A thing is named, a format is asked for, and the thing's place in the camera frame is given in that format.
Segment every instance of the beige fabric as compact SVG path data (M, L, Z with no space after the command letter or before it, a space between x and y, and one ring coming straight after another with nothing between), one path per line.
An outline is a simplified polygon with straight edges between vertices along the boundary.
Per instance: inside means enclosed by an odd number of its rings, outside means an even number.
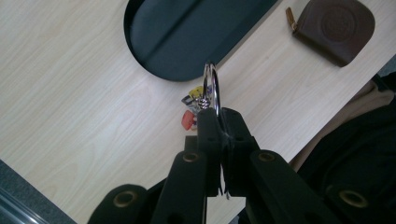
M394 97L393 91L379 91L370 80L364 87L327 123L320 132L294 157L290 166L298 171L317 143L341 124L359 115L388 105Z

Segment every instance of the leather zipper pull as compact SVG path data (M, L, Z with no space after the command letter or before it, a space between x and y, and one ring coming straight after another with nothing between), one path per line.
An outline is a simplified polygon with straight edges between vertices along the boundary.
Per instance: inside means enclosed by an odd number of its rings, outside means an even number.
M294 20L293 12L291 11L290 7L286 9L286 17L288 18L291 30L295 32L297 30L297 22Z

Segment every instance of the wooden table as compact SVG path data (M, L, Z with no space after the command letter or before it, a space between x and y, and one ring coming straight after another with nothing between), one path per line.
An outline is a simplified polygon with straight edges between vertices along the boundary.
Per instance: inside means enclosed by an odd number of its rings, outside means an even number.
M291 36L283 0L219 65L222 105L287 161L396 53L396 2L361 0L375 33L339 68ZM128 50L128 1L0 2L0 158L77 223L115 187L150 188L183 150L180 99L202 80L152 76ZM244 200L210 199L207 223Z

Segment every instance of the metal ring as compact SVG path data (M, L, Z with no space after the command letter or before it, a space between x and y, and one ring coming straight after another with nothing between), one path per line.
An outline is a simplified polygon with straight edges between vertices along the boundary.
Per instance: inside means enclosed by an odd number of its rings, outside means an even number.
M210 79L212 84L212 97L211 99L207 96L207 81ZM216 72L216 66L213 63L206 63L204 70L204 96L203 102L213 102L213 108L215 108L216 115L220 114L220 95L219 95L219 79L218 73Z

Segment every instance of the key ring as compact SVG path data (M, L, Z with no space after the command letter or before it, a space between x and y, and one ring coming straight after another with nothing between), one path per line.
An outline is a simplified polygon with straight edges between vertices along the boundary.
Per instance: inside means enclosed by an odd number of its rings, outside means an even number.
M212 87L212 91L211 91L212 95L210 97L207 95L210 92L208 90L209 86L207 85L208 80L211 81L211 87ZM216 116L219 117L221 107L220 107L218 73L216 72L216 66L213 63L206 63L204 70L204 92L203 92L203 97L198 101L198 106L200 106L201 109L207 109L211 105L213 105L213 108L216 111Z

